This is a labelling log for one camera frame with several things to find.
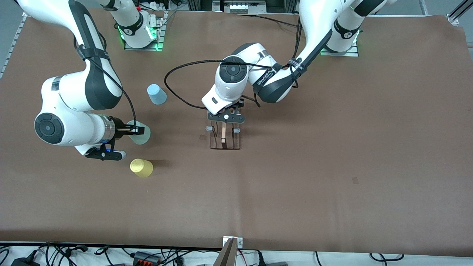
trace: gray floor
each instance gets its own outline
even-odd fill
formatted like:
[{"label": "gray floor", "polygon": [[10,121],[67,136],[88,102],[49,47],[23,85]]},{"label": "gray floor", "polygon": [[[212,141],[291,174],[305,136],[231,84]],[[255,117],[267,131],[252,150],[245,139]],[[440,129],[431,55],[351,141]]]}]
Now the gray floor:
[{"label": "gray floor", "polygon": [[[78,0],[87,7],[100,7],[94,0]],[[452,11],[461,0],[425,0],[430,15],[445,15]],[[12,0],[0,0],[0,62],[4,62],[13,37],[21,22],[22,10]],[[398,0],[391,6],[383,7],[379,14],[386,15],[422,15],[419,0]],[[465,29],[466,40],[473,44],[473,9],[463,15],[460,25]],[[473,48],[470,48],[473,59]]]}]

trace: red wire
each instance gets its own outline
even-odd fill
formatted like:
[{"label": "red wire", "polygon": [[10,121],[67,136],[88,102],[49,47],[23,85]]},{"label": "red wire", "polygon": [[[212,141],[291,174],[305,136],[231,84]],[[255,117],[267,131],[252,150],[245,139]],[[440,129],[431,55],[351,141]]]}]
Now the red wire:
[{"label": "red wire", "polygon": [[245,262],[245,266],[248,266],[248,264],[246,263],[246,259],[245,259],[245,255],[243,254],[243,252],[241,252],[241,250],[239,249],[238,252],[240,252],[241,254],[241,258],[243,259],[243,261]]}]

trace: brown table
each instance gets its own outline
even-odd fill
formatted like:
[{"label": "brown table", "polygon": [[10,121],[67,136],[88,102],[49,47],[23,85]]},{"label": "brown table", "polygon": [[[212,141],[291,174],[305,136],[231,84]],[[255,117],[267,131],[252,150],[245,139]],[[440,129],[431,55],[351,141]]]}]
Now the brown table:
[{"label": "brown table", "polygon": [[[168,91],[153,105],[146,87],[247,42],[285,63],[295,29],[178,12],[162,52],[131,52],[109,13],[92,15],[152,137],[119,140],[119,162],[42,142],[41,84],[84,63],[68,30],[27,19],[0,80],[1,240],[216,248],[235,235],[247,249],[473,256],[473,63],[445,17],[367,18],[360,57],[317,57],[283,101],[244,107],[241,150],[215,151],[205,111]],[[199,104],[216,67],[179,70],[169,84]],[[125,99],[105,113],[131,118]],[[130,172],[134,158],[153,161],[149,178]]]}]

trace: yellow cup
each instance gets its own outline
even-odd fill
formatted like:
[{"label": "yellow cup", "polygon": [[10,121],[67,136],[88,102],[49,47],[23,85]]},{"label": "yellow cup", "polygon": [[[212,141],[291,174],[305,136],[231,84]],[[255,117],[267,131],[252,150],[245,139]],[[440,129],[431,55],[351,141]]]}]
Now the yellow cup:
[{"label": "yellow cup", "polygon": [[130,170],[139,177],[149,177],[153,172],[153,164],[143,159],[134,159],[131,161]]}]

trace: brown tabletop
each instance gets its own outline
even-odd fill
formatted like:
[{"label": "brown tabletop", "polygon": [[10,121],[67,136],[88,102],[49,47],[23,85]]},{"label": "brown tabletop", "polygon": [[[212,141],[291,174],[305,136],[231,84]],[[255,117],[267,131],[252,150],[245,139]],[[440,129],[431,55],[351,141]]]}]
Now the brown tabletop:
[{"label": "brown tabletop", "polygon": [[[92,15],[152,137],[119,140],[119,162],[41,141],[43,81],[84,63],[71,32],[28,18],[0,80],[1,240],[216,248],[234,235],[247,249],[473,256],[473,63],[445,17],[367,18],[360,57],[317,57],[283,101],[247,103],[241,150],[215,151],[205,111],[167,90],[156,106],[146,87],[248,42],[284,64],[295,29],[178,12],[162,52],[131,52],[110,13]],[[200,104],[216,68],[178,70],[169,84]],[[131,120],[125,98],[104,113]],[[153,161],[150,177],[129,170],[135,158]]]}]

